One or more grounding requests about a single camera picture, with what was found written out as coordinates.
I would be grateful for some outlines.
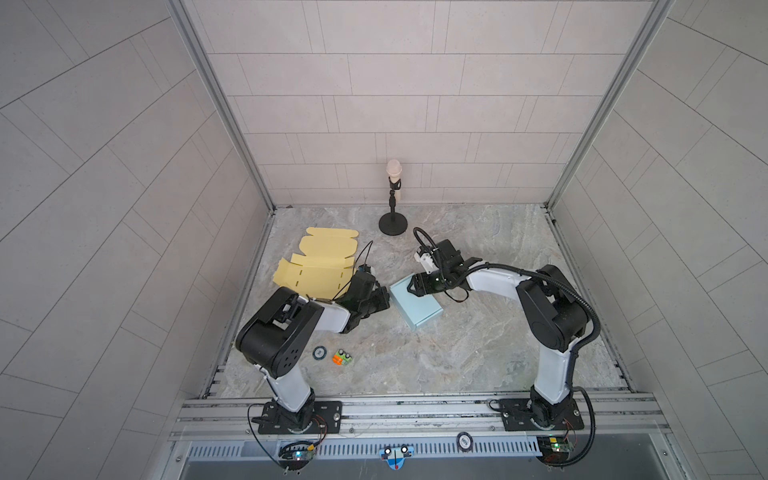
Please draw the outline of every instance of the wire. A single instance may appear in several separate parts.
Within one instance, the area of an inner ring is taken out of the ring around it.
[[[568,467],[582,460],[585,456],[587,456],[589,450],[592,448],[592,444],[594,443],[594,434],[598,430],[598,427],[594,422],[594,409],[592,408],[592,402],[589,399],[589,395],[587,395],[587,390],[580,386],[573,387],[573,390],[578,390],[581,392],[581,394],[584,396],[585,402],[587,403],[587,410],[589,410],[589,438],[587,439],[587,445],[585,445],[584,448],[574,458],[570,458],[563,462],[557,463],[549,463],[547,462],[547,459],[545,459],[545,464],[551,467]]]
[[[266,456],[270,457],[270,460],[274,462],[275,465],[280,467],[280,469],[283,469],[283,465],[280,464],[275,458],[264,448],[264,445],[261,445],[261,442],[259,442],[259,439],[256,437],[256,433],[253,431],[253,424],[250,422],[250,408],[259,405],[258,403],[253,403],[251,405],[248,405],[248,429],[250,430],[250,434],[253,435],[253,439],[256,440],[256,443],[259,444],[259,447],[261,447],[262,450],[264,450],[264,453],[266,453]]]

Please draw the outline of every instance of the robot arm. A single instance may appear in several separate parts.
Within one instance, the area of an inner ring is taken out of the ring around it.
[[[496,293],[522,305],[528,325],[541,344],[538,374],[531,388],[532,420],[542,428],[559,422],[572,401],[578,350],[599,333],[599,321],[591,307],[556,266],[546,265],[528,272],[507,265],[481,263],[476,257],[463,260],[450,240],[435,244],[423,230],[414,229],[414,233],[422,244],[415,258],[426,271],[413,276],[410,293],[424,296],[458,286],[468,292]],[[419,234],[429,243],[422,242]],[[586,336],[590,321],[593,328]]]

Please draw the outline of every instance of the marble floor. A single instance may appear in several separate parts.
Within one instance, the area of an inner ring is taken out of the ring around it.
[[[358,230],[358,251],[373,240],[368,264],[382,285],[418,272],[413,259],[419,246],[411,233],[421,227],[440,241],[448,238],[464,258],[481,257],[526,269],[547,263],[571,273],[538,205],[404,206],[409,229],[398,237],[379,232],[385,207],[281,208],[266,243],[247,300],[242,326],[277,288],[272,275],[278,260],[300,253],[307,227]],[[538,342],[519,303],[490,293],[474,292],[464,303],[446,295],[436,299],[444,312],[412,332],[393,307],[362,320],[352,332],[315,332],[298,367],[318,396],[334,394],[437,393],[515,391],[531,388],[538,366]],[[312,350],[344,349],[353,362],[338,366],[331,355],[313,359]],[[220,398],[271,396],[263,377],[232,347],[224,370]],[[625,386],[620,371],[599,338],[579,356],[574,384],[586,387]]]

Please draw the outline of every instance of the tiled wall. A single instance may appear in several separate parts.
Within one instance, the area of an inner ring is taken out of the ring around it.
[[[0,2],[0,477],[140,478],[265,218],[162,0]]]
[[[187,0],[278,204],[546,200],[651,2]]]
[[[768,478],[765,25],[764,0],[678,0],[554,209],[699,480]]]

